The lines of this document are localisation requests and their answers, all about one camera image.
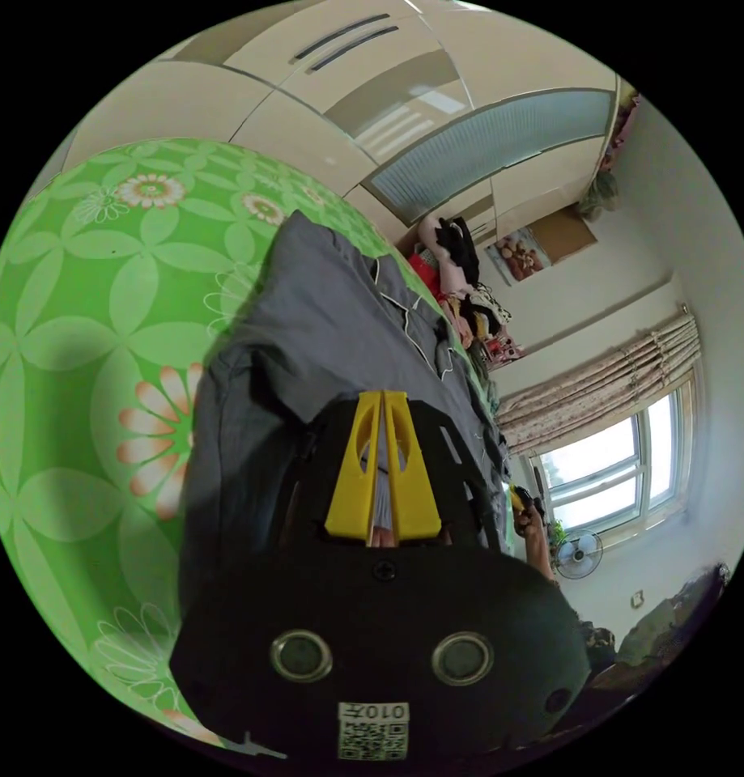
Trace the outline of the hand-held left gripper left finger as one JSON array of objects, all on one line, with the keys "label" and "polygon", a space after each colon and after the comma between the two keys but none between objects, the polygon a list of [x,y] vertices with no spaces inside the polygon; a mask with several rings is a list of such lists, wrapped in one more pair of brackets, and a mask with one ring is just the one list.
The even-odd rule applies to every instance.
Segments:
[{"label": "hand-held left gripper left finger", "polygon": [[361,393],[348,431],[340,434],[342,458],[325,519],[325,530],[334,539],[372,538],[381,414],[382,393]]}]

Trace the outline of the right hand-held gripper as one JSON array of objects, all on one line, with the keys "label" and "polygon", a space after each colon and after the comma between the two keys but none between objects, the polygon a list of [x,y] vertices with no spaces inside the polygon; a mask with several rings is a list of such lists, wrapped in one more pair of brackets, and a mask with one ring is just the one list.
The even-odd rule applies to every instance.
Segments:
[{"label": "right hand-held gripper", "polygon": [[536,514],[541,520],[546,519],[546,508],[540,496],[529,499],[529,493],[525,488],[519,488],[514,484],[509,485],[509,500],[512,513],[518,516],[533,516]]}]

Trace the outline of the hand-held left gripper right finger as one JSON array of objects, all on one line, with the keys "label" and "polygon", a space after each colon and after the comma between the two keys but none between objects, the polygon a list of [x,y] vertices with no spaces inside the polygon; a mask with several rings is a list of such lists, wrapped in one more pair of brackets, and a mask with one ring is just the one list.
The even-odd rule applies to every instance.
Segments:
[{"label": "hand-held left gripper right finger", "polygon": [[383,409],[393,533],[435,539],[440,516],[406,394],[384,391]]}]

